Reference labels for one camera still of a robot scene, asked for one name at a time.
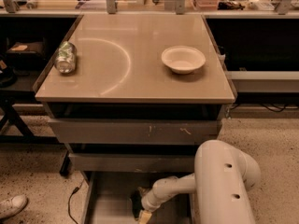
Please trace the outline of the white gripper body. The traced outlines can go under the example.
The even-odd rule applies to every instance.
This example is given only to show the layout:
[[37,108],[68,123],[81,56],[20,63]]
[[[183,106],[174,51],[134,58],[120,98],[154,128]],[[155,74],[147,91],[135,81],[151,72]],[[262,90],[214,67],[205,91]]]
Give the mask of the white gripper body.
[[161,200],[155,195],[152,189],[142,197],[141,203],[144,210],[150,212],[155,212],[162,204]]

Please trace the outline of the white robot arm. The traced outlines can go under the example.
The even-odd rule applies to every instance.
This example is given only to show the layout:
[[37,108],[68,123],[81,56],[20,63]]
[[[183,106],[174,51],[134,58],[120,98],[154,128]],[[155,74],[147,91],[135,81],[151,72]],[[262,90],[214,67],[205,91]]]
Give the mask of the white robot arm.
[[192,174],[162,178],[137,191],[137,223],[148,224],[175,196],[194,193],[200,224],[256,224],[248,191],[260,180],[259,164],[249,154],[220,140],[206,141],[196,151]]

